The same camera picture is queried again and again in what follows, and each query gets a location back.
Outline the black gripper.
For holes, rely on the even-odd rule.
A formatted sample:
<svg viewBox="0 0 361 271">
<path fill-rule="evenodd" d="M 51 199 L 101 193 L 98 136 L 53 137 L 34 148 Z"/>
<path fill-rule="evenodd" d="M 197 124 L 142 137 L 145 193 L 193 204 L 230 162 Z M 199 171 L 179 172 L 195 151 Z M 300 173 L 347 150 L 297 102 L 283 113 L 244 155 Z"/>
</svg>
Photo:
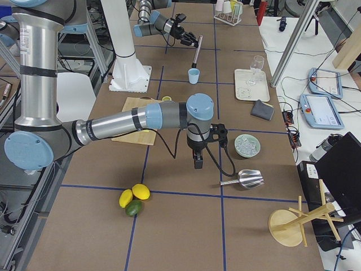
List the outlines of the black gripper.
<svg viewBox="0 0 361 271">
<path fill-rule="evenodd" d="M 176 14 L 175 18 L 171 18 L 170 35 L 180 40 L 180 43 L 186 46 L 197 47 L 197 38 L 192 32 L 186 32 L 181 23 L 186 19 L 185 14 Z"/>
<path fill-rule="evenodd" d="M 208 143 L 214 142 L 218 142 L 221 148 L 227 148 L 227 129 L 224 124 L 211 124 L 206 132 L 203 132 L 195 123 L 188 124 L 187 144 L 193 150 L 195 169 L 202 169 L 202 150 L 208 146 Z"/>
</svg>

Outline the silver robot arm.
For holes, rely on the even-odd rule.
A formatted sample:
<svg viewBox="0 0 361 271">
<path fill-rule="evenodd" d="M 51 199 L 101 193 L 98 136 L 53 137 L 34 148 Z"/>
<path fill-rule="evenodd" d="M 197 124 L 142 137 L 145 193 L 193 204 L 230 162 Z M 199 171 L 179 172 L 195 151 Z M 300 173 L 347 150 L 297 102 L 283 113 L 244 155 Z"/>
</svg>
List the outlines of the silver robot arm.
<svg viewBox="0 0 361 271">
<path fill-rule="evenodd" d="M 21 115 L 5 139 L 10 162 L 28 171 L 49 166 L 93 141 L 125 136 L 141 130 L 157 132 L 179 128 L 187 132 L 194 167 L 202 167 L 208 143 L 226 147 L 224 125 L 212 123 L 214 103 L 206 94 L 186 102 L 154 101 L 144 107 L 114 115 L 90 118 L 95 96 L 84 75 L 59 75 L 59 33 L 84 32 L 88 13 L 85 1 L 11 1 L 12 15 L 20 29 Z M 152 68 L 135 54 L 133 36 L 168 34 L 182 44 L 199 48 L 201 40 L 181 27 L 183 14 L 163 17 L 159 10 L 171 1 L 140 1 L 140 24 L 131 28 L 125 1 L 103 1 L 111 35 L 115 66 L 110 89 L 144 93 Z"/>
<path fill-rule="evenodd" d="M 186 32 L 181 26 L 185 14 L 176 14 L 166 18 L 159 9 L 169 8 L 172 1 L 139 1 L 138 23 L 133 27 L 137 37 L 166 34 L 179 40 L 181 44 L 198 48 L 199 41 L 192 32 Z"/>
</svg>

